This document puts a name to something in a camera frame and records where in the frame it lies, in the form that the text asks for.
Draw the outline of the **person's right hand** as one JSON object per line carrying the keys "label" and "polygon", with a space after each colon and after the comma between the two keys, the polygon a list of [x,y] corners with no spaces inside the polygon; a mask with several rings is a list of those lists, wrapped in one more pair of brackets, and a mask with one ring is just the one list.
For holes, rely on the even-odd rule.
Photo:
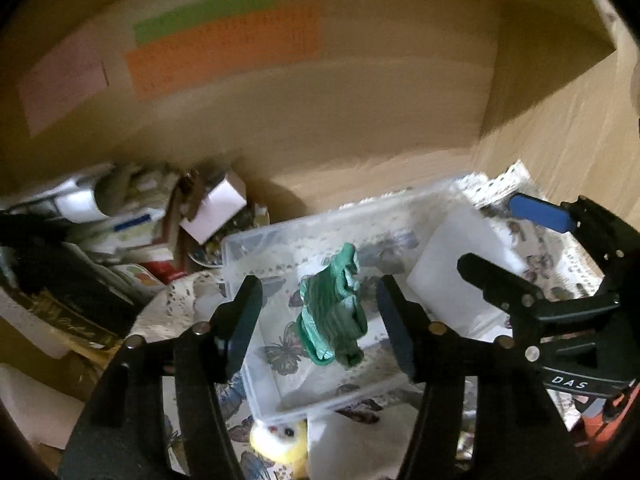
{"label": "person's right hand", "polygon": [[570,397],[570,416],[595,418],[599,416],[605,404],[605,398],[573,394]]}

